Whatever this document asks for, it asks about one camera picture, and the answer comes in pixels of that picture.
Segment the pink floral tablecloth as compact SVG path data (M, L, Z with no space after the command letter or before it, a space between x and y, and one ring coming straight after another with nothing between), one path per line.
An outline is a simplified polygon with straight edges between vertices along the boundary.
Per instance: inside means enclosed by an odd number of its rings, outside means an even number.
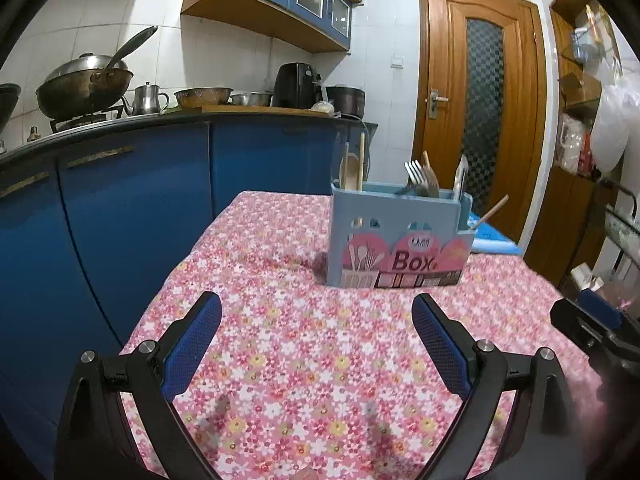
M203 292L222 319L174 404L222 478L412 479L460 405L411 319L411 289L326 284L328 196L243 192L166 278L128 342Z

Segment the steel colander bowl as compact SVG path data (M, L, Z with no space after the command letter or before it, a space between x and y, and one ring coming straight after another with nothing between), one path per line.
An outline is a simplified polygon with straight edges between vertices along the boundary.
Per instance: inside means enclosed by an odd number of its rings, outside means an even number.
M232 93L227 87L198 87L177 91L175 98L183 110L203 106L226 105Z

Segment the wooden shelf unit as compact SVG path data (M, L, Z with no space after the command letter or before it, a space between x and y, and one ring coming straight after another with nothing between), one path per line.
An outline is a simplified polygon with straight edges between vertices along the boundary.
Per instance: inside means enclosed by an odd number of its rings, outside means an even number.
M639 180L639 61L598 0L540 0L548 105L537 221L524 260L560 292L585 264L623 262L606 210L634 217Z

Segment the blue kitchen counter cabinet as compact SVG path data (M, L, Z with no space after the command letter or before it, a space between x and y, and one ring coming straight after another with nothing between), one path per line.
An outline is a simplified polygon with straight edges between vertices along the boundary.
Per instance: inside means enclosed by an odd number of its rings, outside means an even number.
M1 443L53 472L78 356L115 353L239 193L326 195L348 118L199 114L67 130L1 159Z

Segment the wooden door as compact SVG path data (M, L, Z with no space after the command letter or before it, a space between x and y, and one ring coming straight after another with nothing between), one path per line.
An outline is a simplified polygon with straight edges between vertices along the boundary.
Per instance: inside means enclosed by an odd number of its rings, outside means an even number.
M490 224L519 240L532 204L546 122L541 21L527 0L419 0L414 157L442 188L465 158L472 211L508 202Z

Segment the black air fryer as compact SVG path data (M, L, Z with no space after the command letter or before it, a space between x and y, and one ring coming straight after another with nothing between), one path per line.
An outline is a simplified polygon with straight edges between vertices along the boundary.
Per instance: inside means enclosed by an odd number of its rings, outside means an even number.
M310 64L283 64L274 82L272 105L310 110L322 99L320 81L320 75Z

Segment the large steel fork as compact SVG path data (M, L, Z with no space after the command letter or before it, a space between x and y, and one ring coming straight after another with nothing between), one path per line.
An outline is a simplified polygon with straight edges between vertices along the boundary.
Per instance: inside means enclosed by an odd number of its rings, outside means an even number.
M405 170L408 174L412 187L416 191L416 195L430 197L431 194L430 188L428 187L428 180L420 162L417 162L416 160L405 162Z

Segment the wok with lid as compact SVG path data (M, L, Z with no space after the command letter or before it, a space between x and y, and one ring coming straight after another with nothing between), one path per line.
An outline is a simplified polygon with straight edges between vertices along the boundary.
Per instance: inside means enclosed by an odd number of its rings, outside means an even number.
M134 73L124 61L157 32L150 26L131 37L113 55L86 52L46 77L36 90L39 109L56 122L102 112L126 93Z

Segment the wooden chopstick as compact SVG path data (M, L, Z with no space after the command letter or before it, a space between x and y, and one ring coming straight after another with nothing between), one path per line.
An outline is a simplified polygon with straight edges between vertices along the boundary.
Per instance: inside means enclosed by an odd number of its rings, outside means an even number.
M489 219L491 219L495 214L498 214L498 212L504 207L506 206L506 204L509 201L510 196L509 195L505 195L503 196L503 198L501 200L498 201L498 203L496 203L494 206L492 206L487 212L486 214L484 214L483 217L480 217L477 222L475 222L472 226L471 229L472 230L477 230L482 224L485 224L488 222Z
M367 155L367 135L365 131L360 132L358 148L357 191L361 192L363 189L364 161Z
M348 176L348 158L349 158L349 142L343 144L342 159L340 163L340 187L347 188L347 176Z

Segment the small steel fork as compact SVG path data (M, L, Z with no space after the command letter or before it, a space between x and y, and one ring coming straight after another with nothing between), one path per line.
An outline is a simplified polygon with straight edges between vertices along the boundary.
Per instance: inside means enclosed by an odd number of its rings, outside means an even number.
M439 182L431 166L427 151L422 153L422 170L426 179L428 196L439 198Z

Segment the blue utensil holder box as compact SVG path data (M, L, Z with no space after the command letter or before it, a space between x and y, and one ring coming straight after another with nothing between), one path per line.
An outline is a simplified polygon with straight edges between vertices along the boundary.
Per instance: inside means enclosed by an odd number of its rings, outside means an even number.
M458 284L471 255L472 196L402 194L367 182L332 188L326 284L341 288L420 288Z

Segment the black rice cooker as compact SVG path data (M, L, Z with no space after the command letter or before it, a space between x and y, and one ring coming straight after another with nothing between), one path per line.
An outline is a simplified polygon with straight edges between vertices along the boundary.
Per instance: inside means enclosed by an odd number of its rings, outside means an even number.
M356 116L360 119L364 117L366 92L362 89L349 86L329 86L326 88L326 94L337 113Z

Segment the blue book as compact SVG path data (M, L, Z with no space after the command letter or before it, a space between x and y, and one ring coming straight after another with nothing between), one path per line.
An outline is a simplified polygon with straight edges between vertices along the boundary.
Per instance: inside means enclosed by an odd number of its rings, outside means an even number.
M472 252L493 255L523 255L521 248L513 240L504 236L488 223L482 224L475 234Z

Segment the steel kettle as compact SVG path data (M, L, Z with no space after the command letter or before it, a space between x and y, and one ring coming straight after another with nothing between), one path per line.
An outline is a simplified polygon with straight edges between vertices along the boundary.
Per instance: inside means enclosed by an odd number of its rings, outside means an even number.
M122 105L128 116L160 114L166 110L169 101L168 94L161 92L158 84L151 84L149 81L134 89L134 100L131 104L126 100L126 96L122 97Z

